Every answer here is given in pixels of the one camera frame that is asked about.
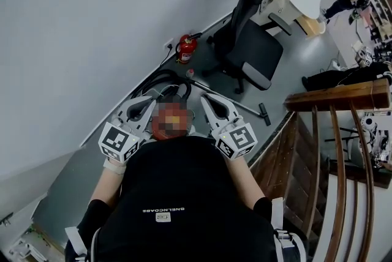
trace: electrical outlet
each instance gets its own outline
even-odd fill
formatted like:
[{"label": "electrical outlet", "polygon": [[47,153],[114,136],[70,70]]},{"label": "electrical outlet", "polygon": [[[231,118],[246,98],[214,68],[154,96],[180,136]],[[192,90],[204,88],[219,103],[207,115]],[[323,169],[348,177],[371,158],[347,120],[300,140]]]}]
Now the electrical outlet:
[{"label": "electrical outlet", "polygon": [[168,46],[171,45],[174,48],[174,39],[171,38],[170,40],[166,41],[164,44],[164,51],[167,52]]}]

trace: wall socket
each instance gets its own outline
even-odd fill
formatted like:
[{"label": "wall socket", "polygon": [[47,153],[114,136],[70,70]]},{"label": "wall socket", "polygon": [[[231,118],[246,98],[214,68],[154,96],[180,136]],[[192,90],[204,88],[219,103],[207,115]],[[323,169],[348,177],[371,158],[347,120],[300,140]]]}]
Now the wall socket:
[{"label": "wall socket", "polygon": [[169,40],[167,40],[166,42],[165,42],[165,44],[164,44],[164,46],[163,46],[163,49],[164,49],[164,51],[165,52],[167,52],[168,51],[168,46],[169,46],[169,44],[171,44],[171,46],[173,47],[173,49],[174,49],[174,39],[173,38],[171,38],[171,39],[169,39]]}]

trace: black shoe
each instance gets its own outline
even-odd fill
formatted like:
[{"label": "black shoe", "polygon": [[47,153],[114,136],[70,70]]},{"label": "black shoe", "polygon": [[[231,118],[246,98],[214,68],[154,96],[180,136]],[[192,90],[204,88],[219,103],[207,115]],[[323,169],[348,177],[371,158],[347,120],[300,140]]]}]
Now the black shoe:
[{"label": "black shoe", "polygon": [[307,78],[305,76],[302,77],[302,84],[305,87],[306,91],[309,91],[308,86],[307,86]]}]

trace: fire extinguisher label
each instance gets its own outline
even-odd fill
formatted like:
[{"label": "fire extinguisher label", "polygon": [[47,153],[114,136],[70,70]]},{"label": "fire extinguisher label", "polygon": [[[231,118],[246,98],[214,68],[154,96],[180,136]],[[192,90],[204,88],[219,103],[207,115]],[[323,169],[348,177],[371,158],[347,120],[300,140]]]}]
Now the fire extinguisher label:
[{"label": "fire extinguisher label", "polygon": [[192,57],[192,53],[183,53],[183,56],[182,56],[181,60],[183,62],[189,61],[191,57]]}]

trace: wooden floor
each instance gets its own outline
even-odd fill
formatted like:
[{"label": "wooden floor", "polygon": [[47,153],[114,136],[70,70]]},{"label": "wooden floor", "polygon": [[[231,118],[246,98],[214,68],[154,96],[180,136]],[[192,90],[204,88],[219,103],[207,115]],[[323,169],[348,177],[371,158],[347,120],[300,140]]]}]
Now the wooden floor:
[{"label": "wooden floor", "polygon": [[314,218],[311,226],[305,226],[310,219],[306,206],[315,160],[312,136],[302,119],[293,113],[282,131],[252,166],[252,173],[264,194],[271,200],[283,197],[285,217],[304,234],[309,234],[311,257],[314,256],[321,235],[328,193],[328,165],[322,159]]}]

